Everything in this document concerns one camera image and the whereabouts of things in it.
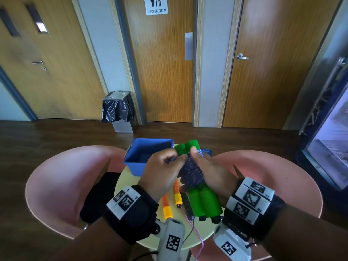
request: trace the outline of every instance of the hand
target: hand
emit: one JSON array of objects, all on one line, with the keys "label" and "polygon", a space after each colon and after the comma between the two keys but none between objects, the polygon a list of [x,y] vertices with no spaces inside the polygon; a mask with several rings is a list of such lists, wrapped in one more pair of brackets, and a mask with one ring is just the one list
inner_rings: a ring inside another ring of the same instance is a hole
[{"label": "hand", "polygon": [[187,161],[187,155],[179,156],[175,161],[166,161],[177,156],[174,148],[154,153],[146,163],[138,185],[142,187],[156,202],[174,185],[180,169]]},{"label": "hand", "polygon": [[190,153],[194,162],[201,169],[205,183],[218,195],[221,206],[226,206],[229,197],[237,189],[237,177],[209,155],[204,154],[202,157],[196,147],[193,146]]}]

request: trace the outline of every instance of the forearm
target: forearm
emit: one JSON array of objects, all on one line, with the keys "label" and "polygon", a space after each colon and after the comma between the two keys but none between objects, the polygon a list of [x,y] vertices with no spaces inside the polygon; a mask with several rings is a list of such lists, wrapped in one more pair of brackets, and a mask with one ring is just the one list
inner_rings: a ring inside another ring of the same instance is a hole
[{"label": "forearm", "polygon": [[263,240],[268,253],[284,260],[343,260],[348,231],[287,205]]},{"label": "forearm", "polygon": [[52,261],[58,260],[127,260],[133,246],[124,241],[100,218],[81,233]]}]

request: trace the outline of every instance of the brown floor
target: brown floor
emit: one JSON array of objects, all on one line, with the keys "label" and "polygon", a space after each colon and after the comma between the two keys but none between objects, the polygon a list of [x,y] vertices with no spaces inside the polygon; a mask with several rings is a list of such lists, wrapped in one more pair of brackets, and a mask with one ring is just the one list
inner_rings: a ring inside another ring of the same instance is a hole
[{"label": "brown floor", "polygon": [[[69,239],[37,221],[24,199],[26,181],[46,159],[84,145],[127,149],[137,137],[170,138],[176,143],[197,139],[217,155],[230,150],[260,150],[293,160],[295,131],[239,128],[194,128],[186,123],[147,123],[134,134],[118,134],[98,121],[39,120],[34,123],[0,121],[0,260],[45,260]],[[341,216],[324,211],[330,222],[348,228]]]}]

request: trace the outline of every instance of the pink chair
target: pink chair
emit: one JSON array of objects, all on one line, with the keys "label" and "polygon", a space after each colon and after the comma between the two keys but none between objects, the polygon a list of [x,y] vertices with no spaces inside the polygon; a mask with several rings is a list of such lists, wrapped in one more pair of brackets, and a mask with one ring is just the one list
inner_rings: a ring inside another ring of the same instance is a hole
[{"label": "pink chair", "polygon": [[[253,150],[238,150],[219,154],[214,159],[237,175],[233,164],[244,176],[270,187],[286,203],[291,204],[311,215],[320,217],[323,210],[323,199],[320,190],[306,171],[294,163],[279,156]],[[197,258],[201,245],[191,248],[192,255]],[[251,248],[253,261],[269,258],[270,255],[262,246]],[[213,242],[213,236],[204,242],[199,261],[230,261],[222,250]]]},{"label": "pink chair", "polygon": [[46,160],[30,175],[25,199],[31,213],[48,228],[74,239],[85,198],[98,174],[111,159],[108,171],[122,172],[126,151],[112,146],[82,146]]}]

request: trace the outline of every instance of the left hand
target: left hand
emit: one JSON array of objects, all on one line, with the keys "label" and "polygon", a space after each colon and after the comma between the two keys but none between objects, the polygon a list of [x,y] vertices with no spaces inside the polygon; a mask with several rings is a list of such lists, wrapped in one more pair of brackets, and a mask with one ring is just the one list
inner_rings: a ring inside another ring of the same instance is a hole
[{"label": "left hand", "polygon": [[142,187],[155,202],[159,202],[174,185],[180,169],[187,161],[187,155],[179,156],[175,161],[167,164],[166,161],[177,156],[174,148],[164,149],[154,153],[146,163],[143,175],[138,185]]}]

